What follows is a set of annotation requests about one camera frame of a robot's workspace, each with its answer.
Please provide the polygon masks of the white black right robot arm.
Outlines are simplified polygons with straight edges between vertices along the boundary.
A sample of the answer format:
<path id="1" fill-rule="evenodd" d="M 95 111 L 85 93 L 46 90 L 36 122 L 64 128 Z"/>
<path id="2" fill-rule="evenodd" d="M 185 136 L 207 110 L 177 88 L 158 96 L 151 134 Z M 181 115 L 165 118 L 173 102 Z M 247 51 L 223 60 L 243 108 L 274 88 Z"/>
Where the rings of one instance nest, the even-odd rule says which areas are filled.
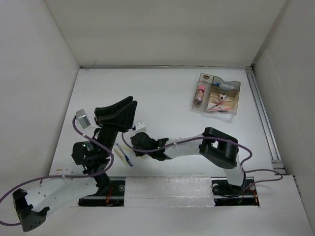
<path id="1" fill-rule="evenodd" d="M 238 140 L 217 129 L 207 127 L 200 135 L 177 140 L 155 140 L 147 133 L 138 132 L 130 141 L 136 156 L 147 154 L 158 161 L 200 154 L 224 170 L 227 177 L 226 196 L 240 195 L 245 189 L 246 174 L 239 161 Z"/>

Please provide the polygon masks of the pink capped pencil tube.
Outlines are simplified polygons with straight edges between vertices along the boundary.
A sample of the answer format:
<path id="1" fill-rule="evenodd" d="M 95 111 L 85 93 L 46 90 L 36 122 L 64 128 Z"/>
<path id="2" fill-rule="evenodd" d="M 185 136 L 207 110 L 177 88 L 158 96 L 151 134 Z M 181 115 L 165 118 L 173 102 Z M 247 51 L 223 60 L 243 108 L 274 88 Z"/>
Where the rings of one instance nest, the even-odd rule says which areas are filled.
<path id="1" fill-rule="evenodd" d="M 196 105 L 201 105 L 203 102 L 203 98 L 204 98 L 204 93 L 205 93 L 205 86 L 204 85 L 199 85 L 197 90 L 196 90 L 196 94 L 194 97 L 194 104 Z"/>

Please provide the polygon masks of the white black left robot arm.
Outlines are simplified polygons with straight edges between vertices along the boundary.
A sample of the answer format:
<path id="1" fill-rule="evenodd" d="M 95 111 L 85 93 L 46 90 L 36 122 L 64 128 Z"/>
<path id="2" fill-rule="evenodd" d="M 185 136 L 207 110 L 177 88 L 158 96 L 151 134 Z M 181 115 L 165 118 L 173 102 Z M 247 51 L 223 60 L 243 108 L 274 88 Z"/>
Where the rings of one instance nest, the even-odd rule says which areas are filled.
<path id="1" fill-rule="evenodd" d="M 95 108 L 94 119 L 98 128 L 93 137 L 81 132 L 76 123 L 81 121 L 75 115 L 72 125 L 75 131 L 86 140 L 77 142 L 72 147 L 72 159 L 77 166 L 82 166 L 80 175 L 66 169 L 59 175 L 35 178 L 42 181 L 40 187 L 24 190 L 19 184 L 9 191 L 14 208 L 19 218 L 19 225 L 24 232 L 29 232 L 42 225 L 47 215 L 54 210 L 85 197 L 109 195 L 112 183 L 107 171 L 114 162 L 113 146 L 119 132 L 125 133 L 132 128 L 137 101 L 132 96 L 103 108 Z"/>

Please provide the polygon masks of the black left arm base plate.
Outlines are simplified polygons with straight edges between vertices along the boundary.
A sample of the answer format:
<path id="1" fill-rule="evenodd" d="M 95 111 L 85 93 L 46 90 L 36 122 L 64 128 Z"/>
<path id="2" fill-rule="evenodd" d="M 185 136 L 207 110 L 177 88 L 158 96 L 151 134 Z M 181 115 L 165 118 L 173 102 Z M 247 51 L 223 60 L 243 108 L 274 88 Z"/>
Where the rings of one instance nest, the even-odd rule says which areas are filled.
<path id="1" fill-rule="evenodd" d="M 126 179 L 112 179 L 109 189 L 103 193 L 80 198 L 80 207 L 123 207 L 125 201 Z"/>

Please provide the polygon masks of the orange yellow highlighter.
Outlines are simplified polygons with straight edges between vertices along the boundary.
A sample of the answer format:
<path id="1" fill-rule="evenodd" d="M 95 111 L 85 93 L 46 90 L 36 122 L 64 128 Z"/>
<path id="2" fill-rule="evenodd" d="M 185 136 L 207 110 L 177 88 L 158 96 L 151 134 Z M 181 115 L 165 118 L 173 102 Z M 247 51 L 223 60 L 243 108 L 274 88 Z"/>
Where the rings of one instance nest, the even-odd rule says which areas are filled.
<path id="1" fill-rule="evenodd" d="M 231 111 L 231 108 L 219 108 L 219 109 L 207 110 L 207 112 L 213 113 L 214 111 L 217 111 L 217 110 L 227 110 L 227 111 Z"/>

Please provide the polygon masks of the dark blue pen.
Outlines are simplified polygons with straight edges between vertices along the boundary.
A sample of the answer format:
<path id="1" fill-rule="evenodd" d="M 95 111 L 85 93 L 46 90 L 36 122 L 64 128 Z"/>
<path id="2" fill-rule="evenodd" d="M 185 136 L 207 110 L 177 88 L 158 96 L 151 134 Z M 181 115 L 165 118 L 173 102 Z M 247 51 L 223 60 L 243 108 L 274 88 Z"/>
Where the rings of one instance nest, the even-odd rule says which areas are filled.
<path id="1" fill-rule="evenodd" d="M 134 151 L 127 146 L 122 146 L 122 150 L 126 153 L 126 155 L 134 155 Z"/>

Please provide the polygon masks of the blue white ballpoint pen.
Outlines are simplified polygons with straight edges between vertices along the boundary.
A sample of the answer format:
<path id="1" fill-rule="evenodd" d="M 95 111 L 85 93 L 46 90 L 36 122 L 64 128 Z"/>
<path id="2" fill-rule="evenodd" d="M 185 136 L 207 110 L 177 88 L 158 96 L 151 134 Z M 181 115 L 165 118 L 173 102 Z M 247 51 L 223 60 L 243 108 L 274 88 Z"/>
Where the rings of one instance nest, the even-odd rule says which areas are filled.
<path id="1" fill-rule="evenodd" d="M 116 143 L 117 148 L 120 150 L 122 156 L 124 157 L 125 161 L 128 163 L 129 166 L 133 167 L 133 164 L 131 163 L 130 159 L 128 158 L 128 156 L 125 154 L 125 152 L 123 151 L 122 147 Z"/>

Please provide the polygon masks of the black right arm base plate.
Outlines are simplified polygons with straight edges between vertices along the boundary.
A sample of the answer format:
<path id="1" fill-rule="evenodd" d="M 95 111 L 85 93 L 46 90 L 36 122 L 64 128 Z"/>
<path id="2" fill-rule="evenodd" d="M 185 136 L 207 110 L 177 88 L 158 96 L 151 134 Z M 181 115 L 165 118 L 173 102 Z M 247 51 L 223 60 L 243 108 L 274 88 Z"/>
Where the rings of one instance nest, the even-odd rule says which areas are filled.
<path id="1" fill-rule="evenodd" d="M 233 187 L 226 179 L 213 180 L 212 192 L 216 207 L 259 206 L 255 188 L 243 190 L 240 186 Z"/>

